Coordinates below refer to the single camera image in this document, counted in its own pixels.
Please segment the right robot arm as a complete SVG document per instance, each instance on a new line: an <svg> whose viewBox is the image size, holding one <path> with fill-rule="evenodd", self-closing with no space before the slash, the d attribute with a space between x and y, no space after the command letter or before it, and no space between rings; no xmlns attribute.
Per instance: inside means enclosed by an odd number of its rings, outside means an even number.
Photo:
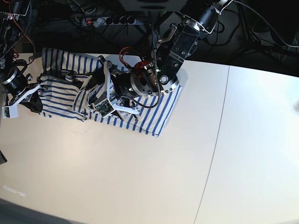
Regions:
<svg viewBox="0 0 299 224"><path fill-rule="evenodd" d="M32 75L25 74L34 61L19 58L15 47L27 40L35 49L27 32L32 17L32 1L2 0L0 2L0 86L4 98L3 118L18 117L18 105L31 112L40 113L43 109L38 91L40 82L31 83Z"/></svg>

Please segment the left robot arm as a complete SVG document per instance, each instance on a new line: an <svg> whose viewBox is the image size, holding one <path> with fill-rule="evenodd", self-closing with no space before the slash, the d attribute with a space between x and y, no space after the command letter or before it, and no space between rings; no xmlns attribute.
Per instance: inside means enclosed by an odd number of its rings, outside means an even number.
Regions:
<svg viewBox="0 0 299 224"><path fill-rule="evenodd" d="M124 120L127 115L135 117L140 107L157 107L162 96L179 86L177 73L184 60L192 55L198 39L211 34L230 0L189 0L176 13L181 22L171 24L168 35L159 38L151 27L150 50L146 54L124 47L119 52L120 62L127 68L120 71L103 56L99 57L101 69L87 84L87 88L104 85L102 96L92 94L88 106L103 118L112 114Z"/></svg>

